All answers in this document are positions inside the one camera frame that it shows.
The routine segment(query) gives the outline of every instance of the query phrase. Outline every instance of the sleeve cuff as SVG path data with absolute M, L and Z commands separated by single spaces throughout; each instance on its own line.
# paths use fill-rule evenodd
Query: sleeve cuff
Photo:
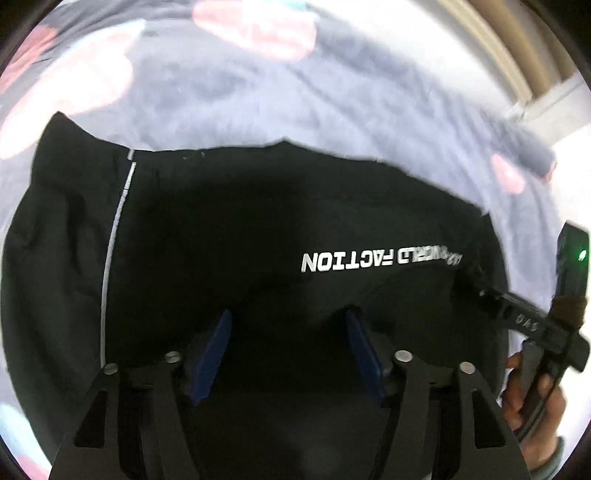
M 558 471 L 560 462 L 562 461 L 562 455 L 564 453 L 564 438 L 558 437 L 558 445 L 556 451 L 548 459 L 548 461 L 530 472 L 531 480 L 549 480 Z

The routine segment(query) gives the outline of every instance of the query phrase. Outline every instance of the white stripe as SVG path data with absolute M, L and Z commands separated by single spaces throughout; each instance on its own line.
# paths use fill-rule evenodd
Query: white stripe
M 128 158 L 131 160 L 134 151 L 131 150 Z M 103 272 L 103 290 L 100 296 L 100 367 L 105 366 L 105 327 L 106 327 L 106 307 L 107 307 L 107 288 L 109 286 L 109 273 L 111 272 L 111 260 L 113 258 L 113 250 L 115 249 L 115 238 L 117 237 L 117 227 L 119 226 L 119 220 L 121 218 L 121 211 L 131 185 L 131 179 L 134 176 L 135 162 L 131 164 L 129 173 L 127 174 L 127 180 L 123 187 L 123 193 L 119 199 L 119 205 L 117 205 L 117 211 L 115 212 L 115 218 L 113 220 L 113 227 L 111 227 L 111 235 L 109 237 L 109 246 L 107 247 L 107 258 L 105 260 L 105 271 Z

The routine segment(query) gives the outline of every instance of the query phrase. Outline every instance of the black shorts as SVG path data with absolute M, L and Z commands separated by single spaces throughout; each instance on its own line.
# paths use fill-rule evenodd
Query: black shorts
M 223 436 L 222 422 L 234 429 L 228 442 L 249 443 L 252 431 L 230 425 L 242 395 L 251 427 L 268 429 L 261 445 L 308 445 L 306 429 L 329 422 L 325 440 L 338 439 L 341 459 L 353 462 L 346 445 L 367 436 L 355 467 L 367 472 L 385 419 L 365 395 L 342 309 L 360 305 L 397 348 L 429 363 L 474 363 L 498 394 L 506 332 L 450 301 L 455 271 L 475 261 L 506 288 L 489 218 L 384 163 L 289 142 L 131 151 L 56 114 L 5 243 L 9 373 L 52 459 L 105 362 L 152 362 L 229 308 L 232 340 L 209 414 L 196 417 L 203 438 Z M 292 424 L 302 426 L 296 440 Z

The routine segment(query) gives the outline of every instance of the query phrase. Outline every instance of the screw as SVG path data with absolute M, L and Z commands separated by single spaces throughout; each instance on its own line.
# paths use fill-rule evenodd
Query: screw
M 406 350 L 399 350 L 394 354 L 394 358 L 399 362 L 410 362 L 413 359 L 413 355 L 411 352 L 407 352 Z
M 180 352 L 168 352 L 164 355 L 164 358 L 166 359 L 166 363 L 175 364 L 176 362 L 180 362 L 181 354 Z
M 119 367 L 117 366 L 117 364 L 106 364 L 103 367 L 103 372 L 105 373 L 105 375 L 113 375 L 117 373 L 118 370 Z
M 470 362 L 462 362 L 460 364 L 460 370 L 465 374 L 472 375 L 476 371 L 476 367 Z

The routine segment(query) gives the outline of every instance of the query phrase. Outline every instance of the bolt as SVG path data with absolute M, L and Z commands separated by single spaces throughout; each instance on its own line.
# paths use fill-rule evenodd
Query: bolt
M 166 363 L 175 364 L 176 362 L 180 362 L 181 354 L 179 352 L 168 352 L 164 355 L 166 359 Z
M 411 352 L 407 352 L 406 350 L 399 350 L 394 354 L 394 358 L 399 362 L 410 362 L 413 359 L 413 355 Z
M 460 370 L 465 374 L 472 375 L 476 371 L 476 367 L 470 362 L 462 362 L 460 364 Z
M 113 375 L 117 373 L 118 370 L 119 367 L 117 366 L 117 364 L 106 364 L 103 367 L 103 372 L 105 373 L 105 375 Z

